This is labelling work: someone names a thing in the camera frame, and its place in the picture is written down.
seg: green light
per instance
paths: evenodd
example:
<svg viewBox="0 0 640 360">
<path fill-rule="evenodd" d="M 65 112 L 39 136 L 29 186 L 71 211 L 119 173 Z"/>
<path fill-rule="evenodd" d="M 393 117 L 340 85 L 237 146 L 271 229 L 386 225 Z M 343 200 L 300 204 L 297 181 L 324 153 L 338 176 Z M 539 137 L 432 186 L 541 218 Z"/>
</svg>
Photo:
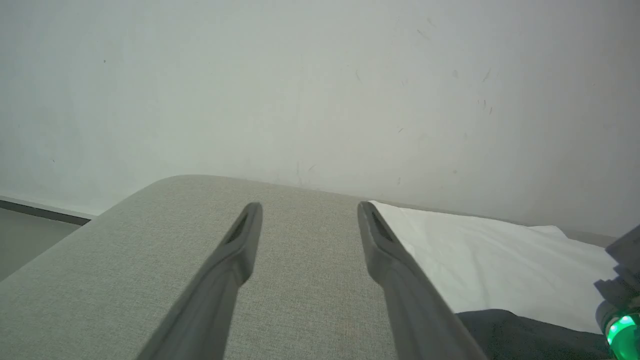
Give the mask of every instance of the green light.
<svg viewBox="0 0 640 360">
<path fill-rule="evenodd" d="M 639 359 L 636 349 L 637 324 L 631 316 L 623 316 L 609 327 L 607 341 L 619 360 Z"/>
</svg>

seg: white sheet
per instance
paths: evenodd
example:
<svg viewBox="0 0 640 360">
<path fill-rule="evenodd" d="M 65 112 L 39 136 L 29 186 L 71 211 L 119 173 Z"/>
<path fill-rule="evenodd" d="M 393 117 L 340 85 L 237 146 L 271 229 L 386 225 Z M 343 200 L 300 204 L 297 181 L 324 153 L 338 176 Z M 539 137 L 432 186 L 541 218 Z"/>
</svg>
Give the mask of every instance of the white sheet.
<svg viewBox="0 0 640 360">
<path fill-rule="evenodd" d="M 593 283 L 615 277 L 603 248 L 555 226 L 397 208 L 372 201 L 454 312 L 505 309 L 599 333 Z"/>
</svg>

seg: gray upholstery fabric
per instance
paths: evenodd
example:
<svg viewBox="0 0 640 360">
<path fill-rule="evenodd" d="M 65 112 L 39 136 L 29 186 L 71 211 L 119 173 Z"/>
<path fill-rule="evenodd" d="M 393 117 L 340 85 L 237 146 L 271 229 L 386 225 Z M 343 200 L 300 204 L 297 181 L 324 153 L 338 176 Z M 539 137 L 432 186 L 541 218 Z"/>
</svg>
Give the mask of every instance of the gray upholstery fabric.
<svg viewBox="0 0 640 360">
<path fill-rule="evenodd" d="M 214 176 L 135 193 L 0 282 L 0 357 L 135 358 L 243 206 L 264 223 L 227 359 L 392 359 L 360 199 Z"/>
</svg>

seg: white wall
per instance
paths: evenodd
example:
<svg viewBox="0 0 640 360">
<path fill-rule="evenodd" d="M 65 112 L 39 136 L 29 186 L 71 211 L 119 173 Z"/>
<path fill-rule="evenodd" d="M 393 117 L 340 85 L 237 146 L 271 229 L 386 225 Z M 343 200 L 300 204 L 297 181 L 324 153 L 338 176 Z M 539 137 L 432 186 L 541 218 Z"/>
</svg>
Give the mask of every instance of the white wall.
<svg viewBox="0 0 640 360">
<path fill-rule="evenodd" d="M 638 1 L 249 3 L 3 1 L 0 195 L 99 214 L 197 173 L 640 220 Z"/>
</svg>

